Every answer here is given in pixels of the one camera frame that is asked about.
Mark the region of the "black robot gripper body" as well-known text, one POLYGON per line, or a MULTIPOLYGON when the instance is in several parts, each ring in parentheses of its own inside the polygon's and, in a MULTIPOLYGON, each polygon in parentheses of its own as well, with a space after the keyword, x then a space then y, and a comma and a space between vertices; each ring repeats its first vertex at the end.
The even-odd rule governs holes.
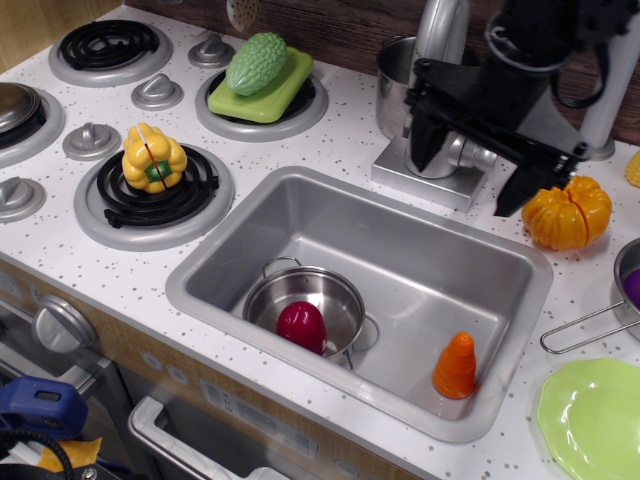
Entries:
POLYGON ((485 29, 478 66, 421 58, 407 102, 427 102, 449 128, 518 166, 567 182, 587 145, 554 105, 560 72, 584 50, 583 12, 499 12, 485 29))

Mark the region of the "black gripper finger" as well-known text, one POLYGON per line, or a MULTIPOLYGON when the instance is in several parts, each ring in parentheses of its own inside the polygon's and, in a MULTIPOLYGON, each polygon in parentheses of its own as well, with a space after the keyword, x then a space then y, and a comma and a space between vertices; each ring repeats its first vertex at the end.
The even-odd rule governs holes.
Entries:
POLYGON ((540 189, 546 188, 548 173, 535 166, 518 166, 504 184, 496 201, 494 215, 509 217, 540 189))
POLYGON ((427 102, 417 102, 410 108, 411 122, 408 136, 409 164, 424 172, 439 154, 449 135, 449 128, 433 114, 427 102))

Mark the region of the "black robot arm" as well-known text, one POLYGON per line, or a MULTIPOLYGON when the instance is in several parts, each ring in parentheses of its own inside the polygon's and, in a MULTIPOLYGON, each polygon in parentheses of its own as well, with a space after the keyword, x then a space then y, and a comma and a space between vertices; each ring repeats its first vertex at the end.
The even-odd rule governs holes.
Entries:
POLYGON ((541 189, 564 188, 591 148, 559 105, 584 109, 559 92, 560 72, 593 49, 606 82, 609 41, 628 31, 636 1, 507 1, 485 28, 488 55, 479 66, 420 58, 406 102, 412 115, 411 163, 424 171, 450 134, 460 134, 515 164, 496 203, 509 217, 541 189))

